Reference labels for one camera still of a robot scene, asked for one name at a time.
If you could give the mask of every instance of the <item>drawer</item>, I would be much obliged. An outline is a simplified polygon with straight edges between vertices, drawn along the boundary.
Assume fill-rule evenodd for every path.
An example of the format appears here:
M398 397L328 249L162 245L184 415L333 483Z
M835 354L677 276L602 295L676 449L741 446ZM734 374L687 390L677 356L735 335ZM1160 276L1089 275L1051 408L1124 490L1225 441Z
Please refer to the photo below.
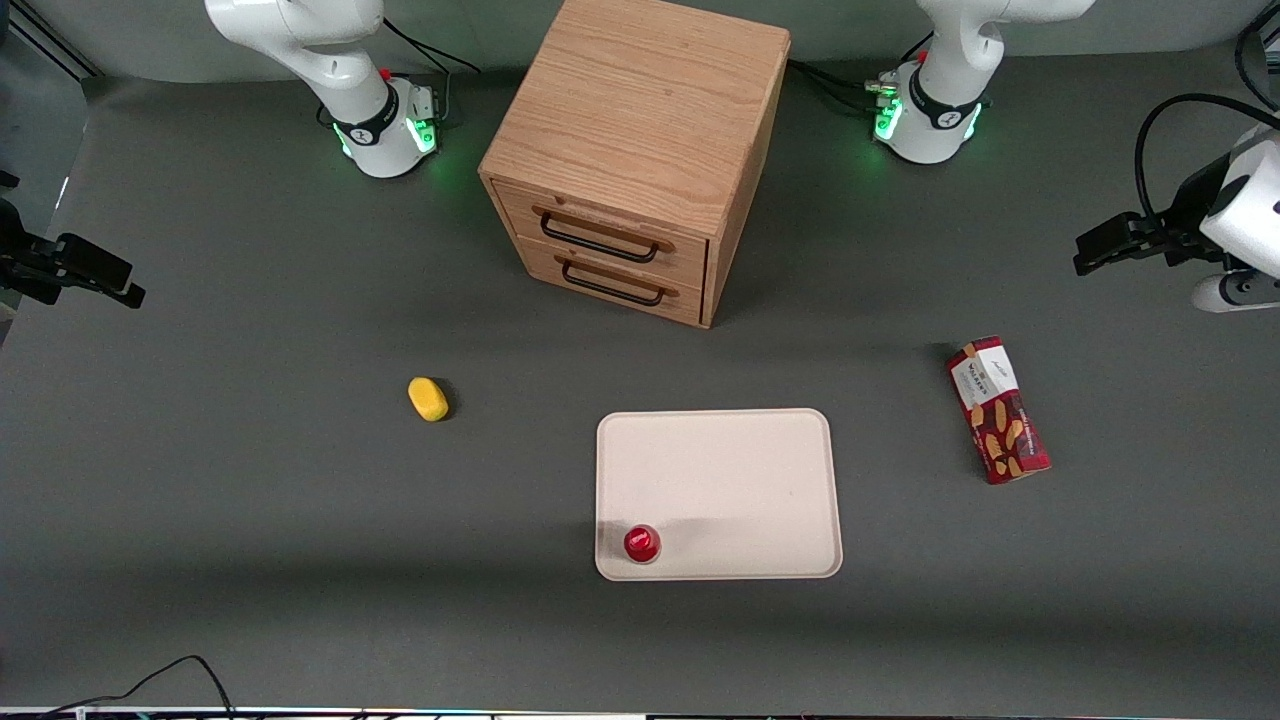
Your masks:
M703 295L696 288L623 273L529 237L517 237L516 250L536 279L677 323L700 325Z
M516 234L536 238L595 265L703 287L707 242L609 217L549 193L494 181L494 191Z

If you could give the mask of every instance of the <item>white tray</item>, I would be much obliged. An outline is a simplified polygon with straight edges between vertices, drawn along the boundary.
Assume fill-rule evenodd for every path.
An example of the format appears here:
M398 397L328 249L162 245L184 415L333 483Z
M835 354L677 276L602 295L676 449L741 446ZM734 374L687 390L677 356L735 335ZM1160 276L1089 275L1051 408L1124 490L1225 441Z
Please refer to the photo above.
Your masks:
M829 578L844 561L817 410L614 413L595 462L595 568L611 580ZM622 548L639 524L662 539L648 565Z

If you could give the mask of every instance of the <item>red object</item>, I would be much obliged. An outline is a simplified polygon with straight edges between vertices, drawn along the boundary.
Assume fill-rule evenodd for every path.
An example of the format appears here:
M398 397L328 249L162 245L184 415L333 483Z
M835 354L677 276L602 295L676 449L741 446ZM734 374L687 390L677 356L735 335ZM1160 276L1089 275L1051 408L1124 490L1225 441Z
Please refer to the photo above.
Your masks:
M627 551L627 557L635 562L653 562L662 550L662 539L658 530L649 525L636 525L627 530L627 537L622 541L622 547Z
M970 342L947 363L947 370L988 484L1002 486L1052 466L998 337Z

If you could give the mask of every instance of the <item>green led light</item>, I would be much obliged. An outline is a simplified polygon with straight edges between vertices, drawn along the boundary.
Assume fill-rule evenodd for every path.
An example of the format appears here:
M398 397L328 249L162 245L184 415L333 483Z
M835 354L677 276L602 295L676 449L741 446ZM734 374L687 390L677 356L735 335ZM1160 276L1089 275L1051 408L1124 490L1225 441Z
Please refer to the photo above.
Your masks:
M424 155L435 150L435 124L428 120L415 120L413 118L404 118L404 127L408 128L410 135L413 136L413 142L417 143L417 149L422 151Z
M876 136L888 141L897 129L897 120L902 117L902 101L893 100L887 108L881 110L881 117L876 120Z
M980 115L980 114L982 114L982 102L978 102L978 106L974 108L974 110L973 110L973 119L969 120L969 129L964 131L964 138L965 140L969 140L970 137L973 137L973 132L975 129L978 129L978 115Z
M342 154L351 158L351 147L347 147L347 138L342 136L342 131L338 129L338 123L333 124L333 132L338 136L338 142L342 142Z

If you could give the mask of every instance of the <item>red snack package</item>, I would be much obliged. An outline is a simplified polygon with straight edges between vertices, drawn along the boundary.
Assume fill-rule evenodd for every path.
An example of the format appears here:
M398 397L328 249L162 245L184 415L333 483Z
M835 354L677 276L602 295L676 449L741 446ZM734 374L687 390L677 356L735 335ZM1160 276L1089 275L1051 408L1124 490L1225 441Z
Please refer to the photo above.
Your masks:
M998 337L970 342L947 363L947 370L987 466L987 483L1002 486L1052 466Z

